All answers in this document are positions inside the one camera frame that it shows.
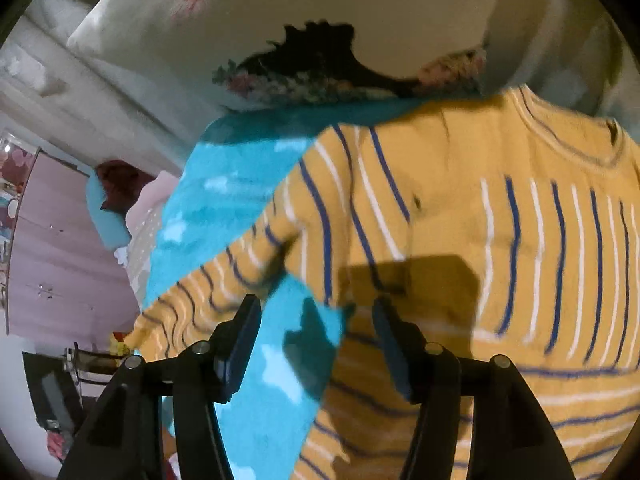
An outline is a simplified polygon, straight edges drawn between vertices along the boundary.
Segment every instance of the metal screw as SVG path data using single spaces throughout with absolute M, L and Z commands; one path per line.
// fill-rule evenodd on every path
M 202 355 L 211 350 L 211 345 L 209 344 L 209 341 L 198 341 L 193 344 L 191 350 L 193 350 L 194 354 Z
M 142 364 L 142 357 L 139 355 L 132 355 L 125 359 L 124 365 L 129 369 L 137 368 Z
M 433 343 L 433 342 L 427 343 L 424 346 L 424 349 L 429 355 L 440 355 L 444 350 L 444 348 L 442 348 L 442 345 L 439 345 L 438 343 Z
M 509 368 L 511 366 L 511 359 L 506 355 L 497 355 L 494 357 L 494 363 L 499 368 Z

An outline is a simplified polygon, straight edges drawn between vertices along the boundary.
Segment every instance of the yellow striped sweater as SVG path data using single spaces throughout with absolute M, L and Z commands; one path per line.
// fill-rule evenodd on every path
M 265 298 L 282 266 L 330 306 L 356 304 L 298 479 L 395 479 L 417 416 L 395 392 L 370 309 L 459 356 L 517 364 L 572 461 L 597 478 L 640 412 L 638 147 L 614 121 L 526 87 L 325 130 L 252 228 L 138 318 L 147 360 L 174 356 Z M 464 478 L 465 403 L 454 478 Z

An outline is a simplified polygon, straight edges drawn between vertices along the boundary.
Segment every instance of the pink pillow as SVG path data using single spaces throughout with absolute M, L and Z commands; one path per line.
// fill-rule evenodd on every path
M 132 236 L 145 221 L 149 211 L 157 204 L 167 201 L 178 185 L 178 180 L 171 173 L 161 171 L 155 180 L 152 180 L 142 188 L 138 201 L 131 206 L 125 217 L 127 229 Z

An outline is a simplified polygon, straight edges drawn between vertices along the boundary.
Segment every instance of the pink cabinet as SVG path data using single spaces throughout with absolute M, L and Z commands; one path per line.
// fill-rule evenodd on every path
M 10 333 L 50 345 L 106 349 L 138 304 L 125 269 L 86 209 L 87 177 L 40 153 L 22 197 L 9 263 Z

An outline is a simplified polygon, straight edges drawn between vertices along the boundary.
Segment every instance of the blue star-print sheet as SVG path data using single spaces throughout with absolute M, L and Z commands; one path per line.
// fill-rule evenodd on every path
M 373 126 L 418 104 L 397 100 L 283 108 L 229 115 L 210 124 L 162 213 L 144 307 L 249 229 L 326 126 Z M 215 405 L 236 480 L 289 478 L 316 416 L 347 315 L 317 304 L 292 276 L 274 288 L 240 391 L 228 404 Z M 170 424 L 170 399 L 164 412 Z

